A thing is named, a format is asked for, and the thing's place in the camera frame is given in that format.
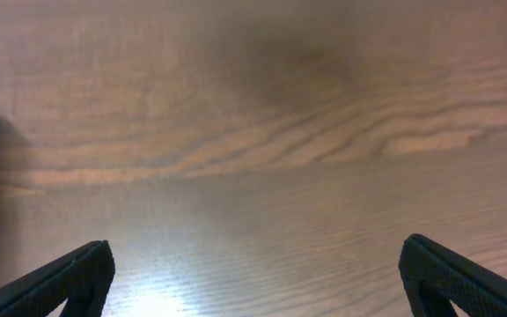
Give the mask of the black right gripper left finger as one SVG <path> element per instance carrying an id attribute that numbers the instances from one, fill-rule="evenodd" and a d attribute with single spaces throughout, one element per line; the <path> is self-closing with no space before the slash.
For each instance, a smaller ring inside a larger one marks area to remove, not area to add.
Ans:
<path id="1" fill-rule="evenodd" d="M 89 242 L 0 288 L 0 317 L 100 317 L 115 274 L 106 240 Z"/>

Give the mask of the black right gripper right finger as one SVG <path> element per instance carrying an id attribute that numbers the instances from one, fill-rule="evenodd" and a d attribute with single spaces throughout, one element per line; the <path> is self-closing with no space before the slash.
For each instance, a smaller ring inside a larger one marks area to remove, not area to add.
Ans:
<path id="1" fill-rule="evenodd" d="M 507 316 L 507 279 L 421 235 L 407 237 L 399 271 L 414 316 Z"/>

